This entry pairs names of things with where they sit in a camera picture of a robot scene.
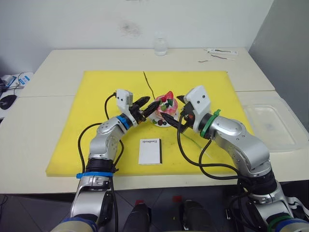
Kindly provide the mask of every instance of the white wall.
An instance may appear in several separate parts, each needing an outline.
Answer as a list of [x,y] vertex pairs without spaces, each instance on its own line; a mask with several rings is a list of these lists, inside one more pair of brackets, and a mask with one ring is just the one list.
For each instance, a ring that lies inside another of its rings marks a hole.
[[250,48],[273,0],[0,0],[0,74],[36,71],[53,49]]

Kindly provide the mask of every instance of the clear plastic lid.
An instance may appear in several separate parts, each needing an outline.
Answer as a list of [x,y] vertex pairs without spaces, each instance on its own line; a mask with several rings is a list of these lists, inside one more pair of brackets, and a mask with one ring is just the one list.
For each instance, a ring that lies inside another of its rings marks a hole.
[[270,152],[294,151],[309,145],[309,134],[282,98],[251,100],[244,106],[255,135]]

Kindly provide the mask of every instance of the water bottle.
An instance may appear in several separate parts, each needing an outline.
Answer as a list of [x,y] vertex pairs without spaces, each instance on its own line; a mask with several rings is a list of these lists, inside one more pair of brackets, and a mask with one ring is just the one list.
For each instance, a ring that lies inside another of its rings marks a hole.
[[162,33],[158,33],[156,39],[154,40],[154,53],[157,56],[164,56],[168,51],[168,42],[164,38]]

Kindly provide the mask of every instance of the floor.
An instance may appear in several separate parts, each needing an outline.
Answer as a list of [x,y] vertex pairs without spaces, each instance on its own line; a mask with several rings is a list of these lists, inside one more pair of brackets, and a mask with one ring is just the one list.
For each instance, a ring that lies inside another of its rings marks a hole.
[[[117,191],[119,231],[136,201],[152,209],[150,232],[181,230],[178,208],[182,200],[198,201],[211,212],[218,231],[231,231],[225,219],[223,187],[153,188]],[[48,201],[23,196],[8,196],[0,221],[1,232],[48,232],[69,216],[70,202]],[[114,221],[102,232],[113,232]]]

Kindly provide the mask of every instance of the transparent plastic container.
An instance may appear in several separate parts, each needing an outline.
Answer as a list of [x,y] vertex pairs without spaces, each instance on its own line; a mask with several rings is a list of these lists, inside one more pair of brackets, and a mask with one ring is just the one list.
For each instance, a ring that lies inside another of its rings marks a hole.
[[168,51],[168,42],[162,33],[157,34],[154,40],[154,53],[157,56],[164,56]]
[[284,99],[255,99],[244,110],[255,135],[270,152],[294,151],[309,145],[308,132]]

